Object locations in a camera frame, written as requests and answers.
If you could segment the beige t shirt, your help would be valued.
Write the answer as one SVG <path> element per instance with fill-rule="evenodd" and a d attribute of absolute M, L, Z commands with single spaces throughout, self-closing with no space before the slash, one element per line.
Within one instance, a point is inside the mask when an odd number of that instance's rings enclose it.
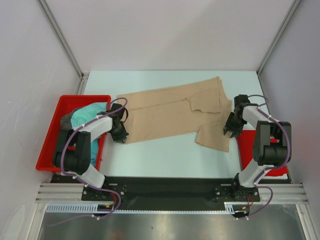
<path fill-rule="evenodd" d="M 223 81 L 208 80 L 174 87 L 122 94 L 118 103 L 126 104 L 129 133 L 126 143 L 196 133 L 195 143 L 229 152 L 230 140 L 224 126 L 232 110 Z"/>

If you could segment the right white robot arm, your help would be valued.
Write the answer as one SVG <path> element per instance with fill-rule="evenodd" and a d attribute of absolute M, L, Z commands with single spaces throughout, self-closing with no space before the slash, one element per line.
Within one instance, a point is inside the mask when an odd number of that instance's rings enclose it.
<path fill-rule="evenodd" d="M 234 98 L 234 110 L 223 128 L 223 134 L 237 138 L 246 124 L 255 128 L 252 147 L 252 160 L 234 177 L 230 194 L 242 201 L 249 190 L 257 187 L 259 181 L 271 170 L 285 167 L 292 155 L 292 127 L 289 122 L 274 119 L 262 111 L 263 104 L 251 103 L 249 95 L 237 95 Z"/>

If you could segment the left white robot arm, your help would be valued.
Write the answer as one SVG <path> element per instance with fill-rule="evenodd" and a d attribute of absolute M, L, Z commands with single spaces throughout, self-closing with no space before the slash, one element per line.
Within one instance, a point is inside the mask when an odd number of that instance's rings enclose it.
<path fill-rule="evenodd" d="M 128 110 L 119 103 L 92 103 L 76 108 L 61 118 L 52 164 L 67 176 L 93 187 L 100 200 L 110 196 L 106 177 L 95 164 L 98 160 L 98 140 L 108 133 L 115 143 L 124 144 L 129 133 L 125 121 Z"/>

